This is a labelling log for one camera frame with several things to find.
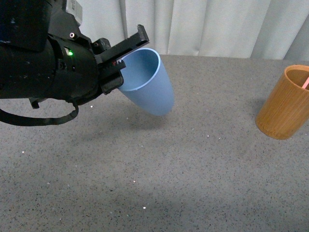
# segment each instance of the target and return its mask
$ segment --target pink straw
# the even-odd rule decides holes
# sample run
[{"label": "pink straw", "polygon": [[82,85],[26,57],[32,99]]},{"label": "pink straw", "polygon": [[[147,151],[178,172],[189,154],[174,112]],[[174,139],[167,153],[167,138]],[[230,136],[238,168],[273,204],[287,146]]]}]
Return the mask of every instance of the pink straw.
[{"label": "pink straw", "polygon": [[309,77],[308,77],[307,80],[304,82],[302,88],[307,88],[308,84],[309,84]]}]

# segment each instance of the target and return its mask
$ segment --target curtain fold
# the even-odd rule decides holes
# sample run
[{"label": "curtain fold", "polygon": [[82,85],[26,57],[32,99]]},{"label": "curtain fold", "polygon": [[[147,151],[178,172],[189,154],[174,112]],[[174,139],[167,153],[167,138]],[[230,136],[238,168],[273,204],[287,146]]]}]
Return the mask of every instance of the curtain fold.
[{"label": "curtain fold", "polygon": [[78,0],[82,33],[115,45],[145,26],[160,54],[309,60],[309,0]]}]

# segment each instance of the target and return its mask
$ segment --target orange cup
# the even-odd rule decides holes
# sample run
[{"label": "orange cup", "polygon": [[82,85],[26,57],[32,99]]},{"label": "orange cup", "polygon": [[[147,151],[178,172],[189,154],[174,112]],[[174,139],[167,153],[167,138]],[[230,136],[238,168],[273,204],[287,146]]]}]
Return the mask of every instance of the orange cup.
[{"label": "orange cup", "polygon": [[290,138],[309,118],[309,66],[291,65],[272,90],[255,119],[261,132],[274,139]]}]

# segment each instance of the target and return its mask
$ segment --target gray countertop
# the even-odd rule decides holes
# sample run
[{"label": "gray countertop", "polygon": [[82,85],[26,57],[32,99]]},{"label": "gray countertop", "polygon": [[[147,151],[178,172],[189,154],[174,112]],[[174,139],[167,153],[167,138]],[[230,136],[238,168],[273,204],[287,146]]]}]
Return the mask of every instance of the gray countertop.
[{"label": "gray countertop", "polygon": [[[61,126],[0,124],[0,231],[309,231],[309,124],[279,141],[254,122],[295,62],[162,59],[175,93],[166,116],[116,90]],[[26,116],[72,109],[0,103]]]}]

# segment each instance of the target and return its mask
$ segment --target light blue plastic cup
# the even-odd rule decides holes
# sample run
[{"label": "light blue plastic cup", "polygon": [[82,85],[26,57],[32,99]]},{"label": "light blue plastic cup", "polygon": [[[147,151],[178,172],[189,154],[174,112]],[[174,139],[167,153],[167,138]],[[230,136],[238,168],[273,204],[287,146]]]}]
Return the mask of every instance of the light blue plastic cup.
[{"label": "light blue plastic cup", "polygon": [[118,89],[137,106],[156,116],[171,111],[173,87],[159,54],[140,48],[123,57],[126,68],[121,70],[124,84]]}]

